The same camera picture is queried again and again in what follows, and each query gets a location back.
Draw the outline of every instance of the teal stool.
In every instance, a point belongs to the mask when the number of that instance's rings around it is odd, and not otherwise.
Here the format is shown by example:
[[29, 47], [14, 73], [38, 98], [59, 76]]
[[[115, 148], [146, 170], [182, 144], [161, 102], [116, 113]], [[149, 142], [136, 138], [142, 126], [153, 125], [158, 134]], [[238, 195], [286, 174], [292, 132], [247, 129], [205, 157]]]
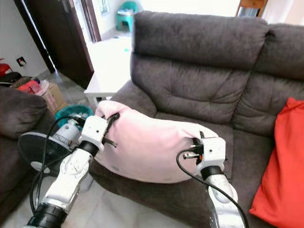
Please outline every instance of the teal stool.
[[[79, 104], [72, 104], [69, 105], [67, 107], [64, 107], [63, 109], [59, 110], [58, 112], [56, 112], [55, 114], [55, 119], [59, 119], [62, 116], [75, 116], [76, 114], [81, 115], [83, 118], [87, 118], [91, 115], [94, 115], [94, 112], [91, 108], [89, 108], [88, 106], [85, 105], [79, 105]], [[59, 127], [62, 127], [63, 125], [65, 125], [67, 123], [67, 119], [61, 120], [59, 121], [58, 125]]]
[[133, 1], [126, 1], [117, 12], [117, 30], [122, 30], [123, 21], [128, 23], [129, 30], [132, 32], [133, 14], [137, 12], [137, 4]]

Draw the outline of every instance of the pillow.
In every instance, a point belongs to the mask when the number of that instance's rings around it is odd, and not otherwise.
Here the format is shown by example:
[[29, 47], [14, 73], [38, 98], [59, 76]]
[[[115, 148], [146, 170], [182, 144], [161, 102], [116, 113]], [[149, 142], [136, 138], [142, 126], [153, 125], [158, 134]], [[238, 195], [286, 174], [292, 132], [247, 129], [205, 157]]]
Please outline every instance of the pillow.
[[304, 227], [304, 101], [289, 98], [275, 124], [275, 148], [249, 212], [279, 228]]
[[47, 110], [46, 101], [37, 95], [0, 86], [0, 134], [17, 139], [31, 131]]
[[[106, 138], [117, 147], [105, 144], [95, 159], [108, 170], [138, 181], [175, 183], [188, 180], [176, 164], [176, 154], [192, 145], [193, 138], [217, 137], [197, 123], [150, 118], [114, 101], [101, 101], [95, 115], [106, 119], [119, 113]], [[181, 164], [196, 174], [195, 159], [181, 159]]]

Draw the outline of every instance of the red cushion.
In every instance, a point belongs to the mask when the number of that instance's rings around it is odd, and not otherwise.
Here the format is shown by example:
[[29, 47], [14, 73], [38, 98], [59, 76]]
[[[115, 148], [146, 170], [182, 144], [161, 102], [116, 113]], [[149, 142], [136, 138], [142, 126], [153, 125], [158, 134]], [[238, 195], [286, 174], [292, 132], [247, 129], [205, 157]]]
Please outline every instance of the red cushion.
[[250, 213], [279, 228], [304, 227], [304, 101], [289, 98]]

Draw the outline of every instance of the black cable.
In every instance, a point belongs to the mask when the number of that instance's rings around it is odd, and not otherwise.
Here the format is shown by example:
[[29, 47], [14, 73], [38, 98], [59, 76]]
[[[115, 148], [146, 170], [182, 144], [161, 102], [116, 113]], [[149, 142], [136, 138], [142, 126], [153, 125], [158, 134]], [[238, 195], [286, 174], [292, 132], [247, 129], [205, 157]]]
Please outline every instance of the black cable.
[[31, 184], [31, 187], [30, 187], [30, 191], [29, 191], [29, 203], [30, 203], [30, 208], [33, 212], [33, 214], [35, 213], [35, 206], [34, 206], [34, 199], [33, 199], [33, 191], [34, 191], [34, 188], [35, 188], [35, 185], [36, 185], [36, 181], [38, 180], [38, 178], [40, 177], [41, 173], [49, 166], [55, 164], [56, 162], [64, 159], [65, 157], [67, 157], [68, 154], [65, 154], [61, 157], [58, 157], [56, 159], [54, 159], [53, 161], [49, 162], [45, 167], [43, 167], [39, 173], [36, 174], [36, 176], [34, 177], [34, 180], [32, 181], [32, 184]]
[[[57, 123], [63, 119], [74, 119], [74, 120], [79, 120], [80, 118], [79, 117], [73, 117], [73, 116], [63, 116], [63, 117], [60, 117], [59, 119], [57, 119], [53, 124], [52, 126], [50, 127], [48, 133], [47, 133], [47, 136], [46, 136], [46, 139], [45, 139], [45, 143], [44, 143], [44, 150], [43, 150], [43, 154], [42, 154], [42, 165], [41, 165], [41, 170], [39, 171], [39, 173], [37, 174], [37, 176], [39, 177], [39, 181], [38, 181], [38, 186], [37, 186], [37, 192], [36, 192], [36, 204], [38, 206], [38, 202], [39, 202], [39, 197], [40, 197], [40, 189], [41, 189], [41, 184], [42, 184], [42, 179], [43, 179], [43, 174], [44, 174], [44, 170], [45, 170], [45, 161], [46, 161], [46, 154], [47, 154], [47, 150], [48, 150], [48, 140], [49, 140], [49, 137], [53, 131], [53, 128], [57, 125]], [[33, 192], [34, 192], [34, 187], [35, 187], [35, 184], [36, 184], [36, 181], [33, 181], [32, 183], [32, 187], [31, 187], [31, 190], [30, 190], [30, 193], [29, 193], [29, 197], [30, 197], [30, 204], [31, 204], [31, 209], [32, 209], [32, 212], [34, 213], [35, 212], [35, 207], [34, 207], [34, 202], [33, 202]]]
[[191, 176], [193, 179], [199, 181], [200, 183], [207, 185], [209, 187], [214, 188], [215, 190], [219, 191], [220, 193], [222, 193], [224, 196], [226, 196], [238, 209], [238, 211], [240, 212], [241, 216], [243, 217], [243, 221], [245, 223], [245, 227], [249, 228], [249, 223], [247, 220], [247, 217], [245, 215], [245, 213], [243, 212], [242, 208], [239, 206], [239, 204], [237, 202], [235, 202], [235, 200], [233, 198], [231, 198], [226, 192], [224, 192], [222, 189], [218, 188], [217, 186], [210, 184], [204, 180], [199, 179], [198, 177], [194, 176], [193, 174], [191, 174], [190, 172], [188, 172], [187, 170], [185, 170], [184, 167], [182, 167], [181, 163], [180, 163], [180, 155], [184, 152], [189, 152], [191, 151], [191, 149], [186, 149], [186, 150], [182, 150], [180, 151], [177, 155], [176, 155], [176, 162], [177, 165], [179, 166], [179, 168], [187, 175]]

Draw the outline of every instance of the white table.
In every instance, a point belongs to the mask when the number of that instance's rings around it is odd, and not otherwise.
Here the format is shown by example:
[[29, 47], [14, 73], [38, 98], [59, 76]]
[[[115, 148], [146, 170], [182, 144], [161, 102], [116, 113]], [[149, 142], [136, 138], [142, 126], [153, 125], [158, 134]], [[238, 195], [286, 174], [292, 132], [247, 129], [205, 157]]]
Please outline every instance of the white table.
[[84, 91], [92, 107], [130, 80], [131, 38], [112, 38], [88, 46], [94, 74]]

